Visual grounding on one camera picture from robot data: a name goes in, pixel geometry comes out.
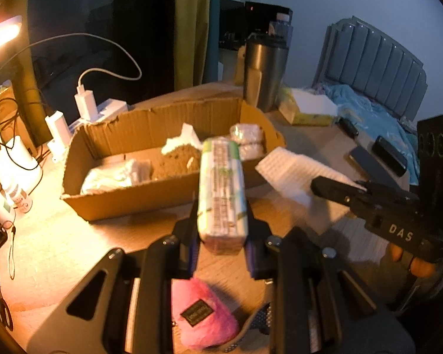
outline power strip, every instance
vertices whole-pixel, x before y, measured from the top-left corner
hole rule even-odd
[[[95,124],[111,118],[114,118],[117,114],[128,112],[128,105],[125,101],[117,99],[108,99],[97,106],[98,116],[94,122],[87,121],[82,117],[74,121],[69,125],[69,130],[72,134],[77,130],[80,125]],[[58,163],[64,161],[67,156],[67,147],[63,147],[61,142],[56,142],[54,139],[48,142],[48,148],[52,154],[52,161]]]

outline white tissue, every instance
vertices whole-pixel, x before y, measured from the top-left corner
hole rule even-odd
[[[195,133],[194,127],[189,124],[182,125],[182,131],[179,137],[168,138],[166,144],[161,149],[161,154],[168,154],[181,145],[192,145],[194,148],[202,151],[202,143]]]
[[[312,180],[323,176],[362,188],[340,172],[282,147],[269,153],[256,170],[283,197],[293,199],[306,208],[305,222],[319,234],[348,213],[350,208],[315,196],[310,189]]]

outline glowing light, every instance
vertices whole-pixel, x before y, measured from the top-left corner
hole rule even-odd
[[[18,36],[20,28],[21,16],[16,16],[0,23],[0,47]]]

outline white wall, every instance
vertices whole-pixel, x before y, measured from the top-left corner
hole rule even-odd
[[[261,0],[294,11],[285,82],[310,86],[328,25],[357,16],[399,41],[424,64],[429,84],[415,120],[443,113],[443,5],[439,0]]]

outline yellow curtain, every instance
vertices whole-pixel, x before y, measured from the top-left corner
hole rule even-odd
[[[202,83],[207,52],[210,0],[176,0],[174,89]]]
[[[22,16],[20,34],[3,47],[3,51],[6,52],[4,54],[11,56],[30,43],[28,35],[28,0],[0,0],[1,10],[6,12],[7,18],[17,15]],[[37,84],[34,77],[31,50],[24,51],[10,64],[9,67],[18,66],[12,84],[23,122],[28,128],[35,145],[39,146],[51,139],[51,133],[44,120],[46,114],[42,106],[29,105],[30,102],[41,102],[39,92],[35,90]]]

